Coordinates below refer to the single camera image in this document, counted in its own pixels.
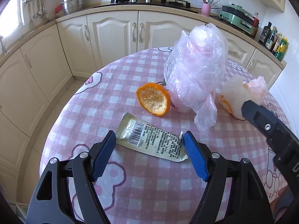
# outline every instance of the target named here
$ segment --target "pink checkered tablecloth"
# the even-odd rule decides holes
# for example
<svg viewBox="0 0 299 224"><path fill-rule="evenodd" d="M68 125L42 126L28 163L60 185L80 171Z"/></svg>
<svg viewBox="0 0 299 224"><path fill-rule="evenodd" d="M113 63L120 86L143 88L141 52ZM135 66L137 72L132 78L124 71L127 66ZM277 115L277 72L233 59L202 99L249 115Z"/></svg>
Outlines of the pink checkered tablecloth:
<svg viewBox="0 0 299 224"><path fill-rule="evenodd" d="M116 132L123 115L129 112L177 135L181 130L190 130L199 142L226 159L249 158L269 201L273 201L278 190L286 186L273 165L274 153L257 129L247 121L234 119L219 104L222 85L229 78L239 74L244 81L254 79L244 68L228 60L226 74L216 88L217 123L204 132L195 126L194 112L182 114L171 107L164 117L156 117L139 105L136 89L147 82L163 80L163 64L170 52L171 47L147 49L95 72L66 104L52 127L41 157L40 174L52 157L61 161L74 158L101 142L109 130ZM289 127L283 110L270 93L265 97L264 106ZM188 224L205 186L189 159L173 162L116 145L95 189L111 223ZM229 191L227 181L218 220L224 217ZM75 215L82 220L72 178L70 194Z"/></svg>

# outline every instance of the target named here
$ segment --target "bottle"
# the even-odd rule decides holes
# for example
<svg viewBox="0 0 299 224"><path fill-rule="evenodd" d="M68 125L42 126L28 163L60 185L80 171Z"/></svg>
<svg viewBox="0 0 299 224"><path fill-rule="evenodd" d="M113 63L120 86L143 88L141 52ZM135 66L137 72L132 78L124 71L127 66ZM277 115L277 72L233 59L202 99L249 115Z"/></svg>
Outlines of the bottle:
<svg viewBox="0 0 299 224"><path fill-rule="evenodd" d="M255 12L255 15L253 16L254 18L257 18L258 20L260 20L259 19L259 13L258 12Z"/></svg>
<svg viewBox="0 0 299 224"><path fill-rule="evenodd" d="M286 37L283 37L280 45L275 53L275 57L277 60L281 61L282 57L284 56L285 52L286 52L286 45L288 43L288 39Z"/></svg>
<svg viewBox="0 0 299 224"><path fill-rule="evenodd" d="M253 33L252 33L252 38L255 39L255 36L257 35L258 33L258 28L259 28L259 13L258 12L255 12L255 15L253 16L254 18L254 22L253 22Z"/></svg>
<svg viewBox="0 0 299 224"><path fill-rule="evenodd" d="M265 47L268 49L268 50L271 50L271 47L274 43L274 37L275 37L275 34L276 34L276 27L274 26L273 27L273 30L269 36L269 38L267 39L267 42L265 44Z"/></svg>
<svg viewBox="0 0 299 224"><path fill-rule="evenodd" d="M270 51L273 50L273 48L274 48L274 46L275 46L275 44L276 44L276 42L277 42L277 40L278 40L278 37L279 37L278 30L276 30L276 32L275 32L275 36L274 36L274 40L273 40L273 44L272 44L272 46L271 46Z"/></svg>
<svg viewBox="0 0 299 224"><path fill-rule="evenodd" d="M281 42L281 38L282 38L282 33L279 33L278 38L277 38L277 41L276 41L276 43L275 43L275 45L274 45L274 48L273 48L273 50L271 51L272 54L275 54L275 52L277 51L277 49L278 49L278 47L279 47L279 45L280 45L280 42Z"/></svg>
<svg viewBox="0 0 299 224"><path fill-rule="evenodd" d="M270 36L271 33L271 26L272 24L269 22L267 26L264 27L262 35L260 37L259 43L262 44L263 46L265 46L267 39Z"/></svg>

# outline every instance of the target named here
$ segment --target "barcode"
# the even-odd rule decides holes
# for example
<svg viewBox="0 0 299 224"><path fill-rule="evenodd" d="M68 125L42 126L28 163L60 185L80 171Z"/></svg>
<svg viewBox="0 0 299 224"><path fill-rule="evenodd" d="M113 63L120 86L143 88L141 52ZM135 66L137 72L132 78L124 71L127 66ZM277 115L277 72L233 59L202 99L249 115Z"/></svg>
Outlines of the barcode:
<svg viewBox="0 0 299 224"><path fill-rule="evenodd" d="M139 122L135 123L132 135L130 137L130 142L132 144L138 145L138 143L140 141L140 136L142 133L143 126L144 126L143 123L139 123Z"/></svg>

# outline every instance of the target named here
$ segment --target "plastic bag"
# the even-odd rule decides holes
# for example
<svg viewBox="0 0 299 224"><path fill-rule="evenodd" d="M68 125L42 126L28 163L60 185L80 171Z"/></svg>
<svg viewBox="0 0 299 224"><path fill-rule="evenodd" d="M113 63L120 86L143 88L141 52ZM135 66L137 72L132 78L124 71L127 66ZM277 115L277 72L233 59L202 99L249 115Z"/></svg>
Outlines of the plastic bag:
<svg viewBox="0 0 299 224"><path fill-rule="evenodd" d="M247 83L240 75L235 75L223 85L220 103L235 118L244 120L241 110L244 102L252 100L257 105L262 105L267 91L263 77Z"/></svg>
<svg viewBox="0 0 299 224"><path fill-rule="evenodd" d="M193 109L194 123L206 130L216 123L217 108L211 96L226 70L228 44L213 24L182 32L164 65L164 79L172 103L185 113Z"/></svg>

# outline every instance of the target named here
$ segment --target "window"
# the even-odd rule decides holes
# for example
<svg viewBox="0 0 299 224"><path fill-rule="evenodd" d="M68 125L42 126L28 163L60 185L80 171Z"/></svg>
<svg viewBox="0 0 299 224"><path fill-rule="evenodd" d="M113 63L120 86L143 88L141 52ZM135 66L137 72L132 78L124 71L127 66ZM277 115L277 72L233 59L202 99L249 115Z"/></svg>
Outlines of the window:
<svg viewBox="0 0 299 224"><path fill-rule="evenodd" d="M0 15L0 35L7 37L22 25L24 25L22 0L10 0Z"/></svg>

